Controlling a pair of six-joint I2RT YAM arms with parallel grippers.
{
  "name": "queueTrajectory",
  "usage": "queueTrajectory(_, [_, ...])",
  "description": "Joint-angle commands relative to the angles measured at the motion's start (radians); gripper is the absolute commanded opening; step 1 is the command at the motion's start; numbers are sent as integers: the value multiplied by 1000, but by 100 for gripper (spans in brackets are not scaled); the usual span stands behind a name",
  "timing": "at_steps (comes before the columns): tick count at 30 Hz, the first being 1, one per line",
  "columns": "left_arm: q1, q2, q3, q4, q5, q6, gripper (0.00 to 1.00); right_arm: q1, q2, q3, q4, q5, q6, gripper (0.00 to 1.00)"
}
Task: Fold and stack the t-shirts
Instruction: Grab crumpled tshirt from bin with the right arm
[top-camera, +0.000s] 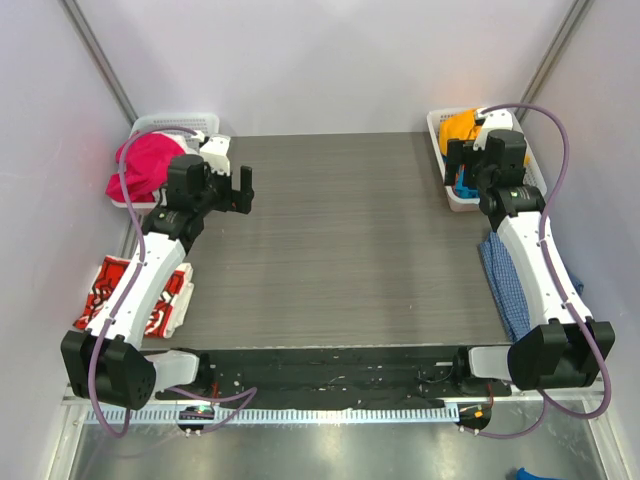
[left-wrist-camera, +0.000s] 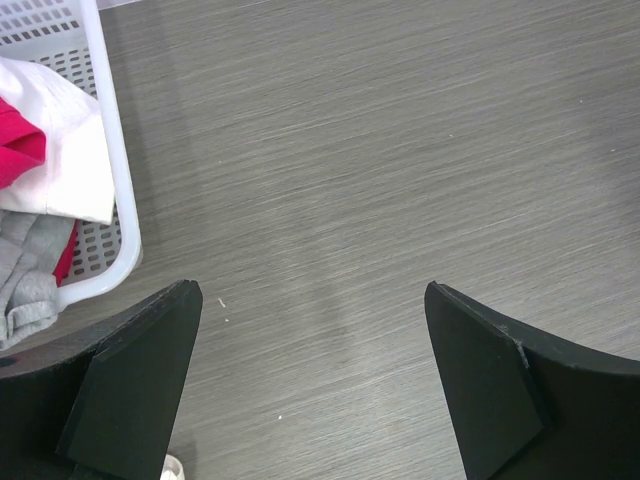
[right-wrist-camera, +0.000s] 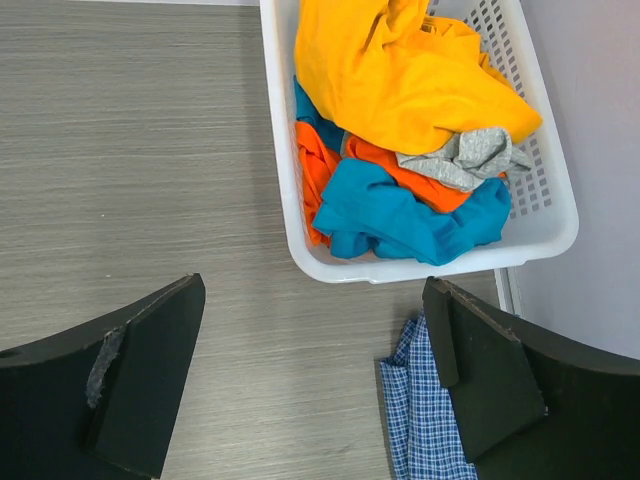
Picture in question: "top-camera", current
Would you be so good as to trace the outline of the orange yellow t shirt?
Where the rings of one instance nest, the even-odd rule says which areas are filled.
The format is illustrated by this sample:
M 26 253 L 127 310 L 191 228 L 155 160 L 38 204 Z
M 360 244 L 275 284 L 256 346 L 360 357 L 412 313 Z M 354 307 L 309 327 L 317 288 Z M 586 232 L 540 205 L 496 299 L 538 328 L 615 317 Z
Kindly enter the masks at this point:
M 464 142 L 470 142 L 473 151 L 485 150 L 485 149 L 484 150 L 473 149 L 474 140 L 480 129 L 480 126 L 476 123 L 474 119 L 475 110 L 476 109 L 466 110 L 456 116 L 448 118 L 445 122 L 441 124 L 440 133 L 439 133 L 439 147 L 440 147 L 441 155 L 443 156 L 444 162 L 446 162 L 445 155 L 447 152 L 447 142 L 450 139 L 460 139 L 460 140 L 463 140 Z M 520 131 L 520 130 L 521 128 L 519 127 L 513 115 L 512 131 Z

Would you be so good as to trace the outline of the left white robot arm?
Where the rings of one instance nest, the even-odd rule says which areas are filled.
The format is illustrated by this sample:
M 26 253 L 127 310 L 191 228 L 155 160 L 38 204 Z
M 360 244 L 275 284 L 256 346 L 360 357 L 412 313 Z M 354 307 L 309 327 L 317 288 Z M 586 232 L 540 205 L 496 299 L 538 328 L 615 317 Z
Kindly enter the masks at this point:
M 61 342 L 76 396 L 139 410 L 170 387 L 193 399 L 211 391 L 213 375 L 200 366 L 199 354 L 178 349 L 146 356 L 141 344 L 153 308 L 205 217 L 212 211 L 248 214 L 253 199 L 249 166 L 234 181 L 195 154 L 171 161 L 163 198 L 145 217 L 142 241 L 113 294 L 84 331 L 69 331 Z

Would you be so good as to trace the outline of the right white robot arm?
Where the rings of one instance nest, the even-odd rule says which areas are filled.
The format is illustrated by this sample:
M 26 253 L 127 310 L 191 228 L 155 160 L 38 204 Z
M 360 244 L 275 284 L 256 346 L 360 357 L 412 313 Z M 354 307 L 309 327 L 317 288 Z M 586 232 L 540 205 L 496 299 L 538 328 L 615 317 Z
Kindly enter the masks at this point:
M 457 171 L 475 186 L 479 206 L 506 248 L 520 281 L 532 329 L 509 347 L 473 347 L 451 371 L 457 391 L 472 395 L 488 379 L 521 390 L 589 387 L 598 361 L 613 347 L 608 322 L 597 322 L 570 281 L 544 217 L 540 190 L 524 182 L 527 143 L 514 130 L 490 131 L 481 148 L 472 141 L 447 143 L 445 182 Z

